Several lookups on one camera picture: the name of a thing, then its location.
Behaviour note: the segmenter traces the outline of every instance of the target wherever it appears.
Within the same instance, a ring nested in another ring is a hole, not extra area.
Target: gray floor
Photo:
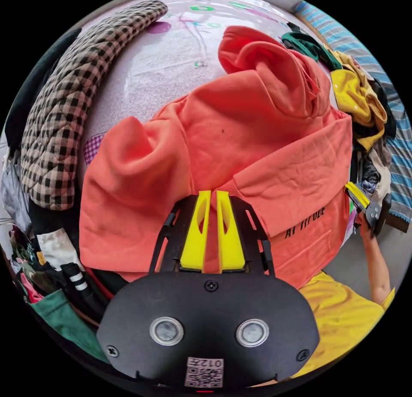
[[[385,225],[378,236],[378,242],[388,264],[391,287],[397,290],[412,257],[412,225],[406,234]],[[359,232],[350,237],[324,270],[335,280],[370,299],[366,256]]]

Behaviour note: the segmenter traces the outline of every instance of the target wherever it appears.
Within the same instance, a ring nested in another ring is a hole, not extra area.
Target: person's arm
[[[357,222],[361,224],[360,235],[365,247],[372,301],[382,304],[391,292],[389,270],[363,213],[358,215]]]

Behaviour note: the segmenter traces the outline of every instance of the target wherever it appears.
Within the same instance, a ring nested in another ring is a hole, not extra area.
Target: green pocket
[[[82,350],[108,363],[96,334],[74,312],[62,290],[57,290],[30,307],[55,331]]]

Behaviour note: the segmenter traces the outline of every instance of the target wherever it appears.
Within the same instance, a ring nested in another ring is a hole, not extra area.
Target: hoodie sleeve
[[[81,262],[101,270],[147,272],[165,218],[190,193],[182,128],[173,121],[122,120],[105,135],[85,175]]]

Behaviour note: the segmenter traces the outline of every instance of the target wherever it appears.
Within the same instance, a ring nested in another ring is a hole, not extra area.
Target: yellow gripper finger
[[[229,193],[216,192],[219,240],[220,272],[242,270],[245,267],[245,257],[236,220],[233,215]]]
[[[205,264],[207,229],[209,225],[210,191],[200,191],[193,210],[180,266],[203,272]]]
[[[357,185],[352,182],[348,182],[345,187],[352,193],[352,195],[359,201],[359,203],[366,209],[369,204],[369,198],[359,189]]]

